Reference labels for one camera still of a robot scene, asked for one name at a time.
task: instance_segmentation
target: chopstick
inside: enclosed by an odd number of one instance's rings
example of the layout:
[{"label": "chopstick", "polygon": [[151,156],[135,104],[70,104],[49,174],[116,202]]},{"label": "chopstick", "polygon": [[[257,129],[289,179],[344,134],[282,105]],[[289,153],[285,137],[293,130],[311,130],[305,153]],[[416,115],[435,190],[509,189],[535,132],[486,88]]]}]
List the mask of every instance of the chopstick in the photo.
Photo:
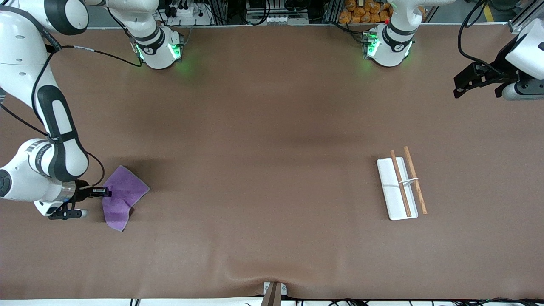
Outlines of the chopstick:
[{"label": "chopstick", "polygon": [[397,164],[397,158],[395,157],[395,151],[391,150],[390,153],[391,159],[393,160],[393,167],[395,168],[395,174],[397,175],[397,181],[399,182],[400,195],[403,197],[404,210],[406,211],[406,216],[411,217],[412,213],[410,212],[410,207],[408,206],[408,198],[406,197],[406,190],[404,190],[403,179],[400,176],[400,170],[399,165]]},{"label": "chopstick", "polygon": [[[408,160],[408,168],[410,169],[410,175],[413,179],[417,178],[416,175],[416,169],[413,166],[412,162],[412,156],[410,156],[410,151],[408,150],[408,147],[404,147],[404,155],[406,156],[406,159]],[[419,204],[421,205],[421,210],[423,211],[423,214],[427,214],[427,207],[425,206],[425,201],[423,200],[423,193],[421,192],[421,186],[419,185],[419,179],[415,180],[416,184],[416,192],[417,192],[417,198],[419,200]]]}]

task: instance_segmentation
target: brown tabletop covering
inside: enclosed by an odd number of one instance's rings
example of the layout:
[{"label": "brown tabletop covering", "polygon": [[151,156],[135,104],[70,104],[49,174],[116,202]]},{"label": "brown tabletop covering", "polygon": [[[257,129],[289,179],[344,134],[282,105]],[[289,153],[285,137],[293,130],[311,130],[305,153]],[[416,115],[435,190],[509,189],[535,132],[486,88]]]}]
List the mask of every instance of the brown tabletop covering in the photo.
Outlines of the brown tabletop covering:
[{"label": "brown tabletop covering", "polygon": [[[196,29],[162,71],[60,52],[83,145],[151,191],[123,233],[98,199],[70,221],[0,201],[0,297],[252,296],[268,280],[299,298],[542,297],[544,104],[454,99],[457,30],[422,27],[391,69],[333,27]],[[491,61],[511,38],[475,26],[463,43]],[[135,60],[121,31],[61,40]],[[5,113],[0,128],[0,164],[38,136]],[[375,162],[404,145],[429,214],[390,221]],[[84,179],[99,175],[91,161]]]}]

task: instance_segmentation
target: purple towel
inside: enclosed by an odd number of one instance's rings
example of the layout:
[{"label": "purple towel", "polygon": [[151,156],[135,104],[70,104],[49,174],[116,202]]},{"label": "purple towel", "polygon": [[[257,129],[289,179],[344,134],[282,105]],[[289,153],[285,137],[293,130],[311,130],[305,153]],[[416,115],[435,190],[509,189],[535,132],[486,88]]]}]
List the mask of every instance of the purple towel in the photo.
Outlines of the purple towel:
[{"label": "purple towel", "polygon": [[123,231],[128,223],[131,207],[149,191],[149,187],[123,166],[119,166],[104,183],[112,196],[102,198],[106,223],[114,230]]}]

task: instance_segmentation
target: white tray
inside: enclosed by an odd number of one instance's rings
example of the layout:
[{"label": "white tray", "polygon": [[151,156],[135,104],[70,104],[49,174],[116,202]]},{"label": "white tray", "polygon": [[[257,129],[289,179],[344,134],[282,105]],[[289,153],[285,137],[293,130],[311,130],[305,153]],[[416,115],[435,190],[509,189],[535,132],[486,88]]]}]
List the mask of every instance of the white tray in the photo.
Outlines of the white tray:
[{"label": "white tray", "polygon": [[[395,174],[395,168],[393,166],[393,160],[391,158],[381,158],[377,162],[378,172],[380,173],[381,188],[384,190],[385,204],[387,205],[387,212],[389,213],[389,219],[402,220],[417,218],[416,200],[413,197],[412,188],[410,182],[404,183],[404,190],[406,191],[406,197],[408,198],[408,205],[410,207],[411,217],[406,215],[404,210],[404,203],[402,195],[400,194],[400,187],[397,181],[397,175]],[[408,180],[408,172],[406,171],[406,165],[404,164],[404,158],[397,157],[397,164],[399,164],[400,177],[403,181]]]}]

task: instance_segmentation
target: black cable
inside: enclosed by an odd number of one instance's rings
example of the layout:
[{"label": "black cable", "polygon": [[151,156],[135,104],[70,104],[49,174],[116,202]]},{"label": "black cable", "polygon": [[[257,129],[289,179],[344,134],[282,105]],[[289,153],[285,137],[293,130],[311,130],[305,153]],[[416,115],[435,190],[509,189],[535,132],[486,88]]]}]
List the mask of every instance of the black cable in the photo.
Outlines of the black cable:
[{"label": "black cable", "polygon": [[431,22],[431,19],[436,15],[436,12],[438,11],[439,8],[440,8],[440,7],[436,7],[435,11],[432,12],[432,15],[429,16],[429,18],[427,18],[427,20],[425,21],[425,23]]},{"label": "black cable", "polygon": [[359,34],[359,35],[362,35],[364,33],[364,31],[355,31],[355,30],[349,29],[349,26],[348,26],[347,23],[346,23],[347,28],[342,27],[341,24],[339,24],[337,22],[334,22],[334,21],[328,21],[327,23],[330,23],[331,25],[335,25],[337,28],[339,28],[340,30],[342,30],[342,31],[344,31],[346,33]]},{"label": "black cable", "polygon": [[162,21],[163,25],[166,26],[166,21],[163,18],[163,14],[157,9],[157,13],[159,14],[160,20]]},{"label": "black cable", "polygon": [[292,11],[292,12],[300,12],[302,10],[306,10],[308,9],[308,7],[310,6],[310,2],[309,1],[304,1],[305,3],[303,5],[300,5],[300,6],[297,6],[295,4],[295,2],[299,2],[300,0],[286,0],[285,1],[285,9],[288,10],[288,11]]},{"label": "black cable", "polygon": [[132,301],[134,301],[134,306],[138,306],[140,304],[141,299],[140,298],[131,298],[131,306]]},{"label": "black cable", "polygon": [[127,27],[125,27],[125,25],[123,25],[123,24],[121,23],[121,21],[119,21],[117,18],[115,18],[115,16],[112,14],[112,11],[109,10],[109,4],[108,4],[108,2],[106,2],[106,9],[108,10],[108,13],[109,13],[109,15],[113,18],[113,20],[121,27],[121,29],[123,29],[123,31],[125,32],[125,35],[126,35],[128,38],[132,38],[131,34],[128,32]]},{"label": "black cable", "polygon": [[42,134],[43,136],[48,136],[47,133],[44,133],[42,131],[40,131],[37,127],[33,126],[32,124],[26,122],[24,119],[22,119],[21,117],[17,116],[16,114],[14,114],[12,111],[10,111],[4,104],[0,104],[0,107],[5,110],[8,114],[10,114],[13,118],[19,120],[21,123],[23,123],[24,125],[30,127],[32,130]]},{"label": "black cable", "polygon": [[473,25],[478,21],[478,19],[480,19],[480,17],[481,17],[481,15],[482,15],[482,13],[484,12],[484,9],[485,9],[486,6],[487,6],[487,2],[485,2],[484,4],[482,4],[480,13],[478,14],[478,17],[476,17],[476,18],[471,22],[470,25],[466,26],[465,29],[470,28],[471,26],[473,26]]},{"label": "black cable", "polygon": [[102,176],[100,176],[100,179],[98,180],[98,182],[92,184],[93,187],[96,187],[100,185],[100,183],[104,179],[104,176],[106,175],[106,169],[104,168],[104,164],[102,164],[102,162],[98,159],[98,157],[96,157],[94,154],[91,154],[88,151],[87,151],[87,154],[90,155],[92,158],[94,158],[95,161],[100,165],[100,168],[102,169]]},{"label": "black cable", "polygon": [[349,28],[349,26],[348,26],[347,23],[345,24],[345,26],[346,26],[346,28],[348,29],[349,34],[351,35],[351,37],[352,37],[355,41],[357,41],[359,44],[366,45],[365,42],[363,42],[361,39],[359,39],[359,38],[357,38],[357,37],[355,36],[355,35],[360,35],[360,34],[355,34],[355,33],[353,33],[354,31],[352,31],[352,30]]},{"label": "black cable", "polygon": [[208,10],[210,13],[212,13],[212,15],[213,15],[215,18],[221,20],[221,22],[228,22],[228,19],[224,19],[224,18],[222,18],[222,17],[219,17],[219,16],[215,13],[215,11],[213,10],[213,8],[208,7],[208,6],[203,2],[203,0],[200,0],[200,4],[201,4],[201,6],[204,5],[204,6],[206,7],[206,10]]},{"label": "black cable", "polygon": [[470,56],[468,55],[467,53],[465,53],[463,51],[463,48],[461,46],[461,37],[463,35],[463,29],[467,28],[467,25],[468,25],[468,20],[472,17],[472,15],[474,14],[474,12],[476,12],[476,10],[483,4],[485,3],[485,1],[487,0],[478,0],[478,2],[476,2],[476,5],[474,5],[474,8],[472,8],[471,12],[468,13],[467,17],[465,18],[465,20],[463,21],[461,27],[459,28],[459,34],[457,35],[457,49],[459,50],[459,53],[470,59],[470,60],[473,60],[474,62],[478,62],[486,67],[488,67],[489,69],[491,69],[492,71],[494,71],[496,74],[498,75],[503,75],[504,73],[503,72],[499,72],[497,69],[495,69],[494,67],[492,67],[490,64],[488,64],[487,62],[477,58],[477,57],[474,57],[474,56]]},{"label": "black cable", "polygon": [[115,56],[115,55],[113,55],[113,54],[109,54],[109,53],[107,53],[107,52],[102,52],[102,51],[95,50],[95,49],[91,49],[91,48],[87,48],[87,47],[69,46],[69,45],[67,45],[67,46],[62,46],[62,48],[74,48],[74,49],[80,49],[80,50],[87,50],[87,51],[95,52],[95,53],[102,54],[102,55],[105,55],[105,56],[109,56],[109,57],[111,57],[111,58],[118,59],[118,60],[120,60],[120,61],[122,61],[122,62],[125,62],[125,63],[127,63],[127,64],[129,64],[129,65],[133,65],[133,66],[135,66],[135,67],[141,67],[141,66],[142,66],[140,57],[137,57],[139,63],[138,63],[138,64],[134,64],[134,63],[131,63],[131,62],[127,61],[127,60],[124,59],[124,58],[120,58],[120,57]]},{"label": "black cable", "polygon": [[240,16],[240,21],[243,22],[245,25],[253,25],[253,26],[258,26],[258,25],[261,25],[263,22],[265,22],[268,17],[270,16],[270,10],[271,10],[271,7],[270,7],[270,0],[267,0],[267,6],[268,6],[268,12],[267,12],[267,8],[264,7],[264,15],[263,17],[261,18],[261,20],[255,24],[252,24],[251,22],[247,21],[246,18],[244,18],[244,8],[242,6],[242,2],[245,1],[245,0],[239,0],[238,1],[238,15]]},{"label": "black cable", "polygon": [[34,114],[36,115],[36,117],[42,124],[44,124],[44,122],[41,121],[41,118],[38,115],[38,109],[36,109],[36,98],[34,96],[36,95],[36,87],[38,87],[38,82],[40,82],[41,76],[44,74],[45,70],[47,69],[47,65],[49,64],[49,61],[51,60],[51,58],[53,58],[53,55],[55,55],[55,53],[49,54],[49,56],[45,60],[45,63],[43,67],[41,68],[40,73],[38,74],[38,77],[36,78],[36,81],[34,82],[34,85],[32,86],[32,96],[30,96],[30,101],[32,103],[32,110],[34,111]]}]

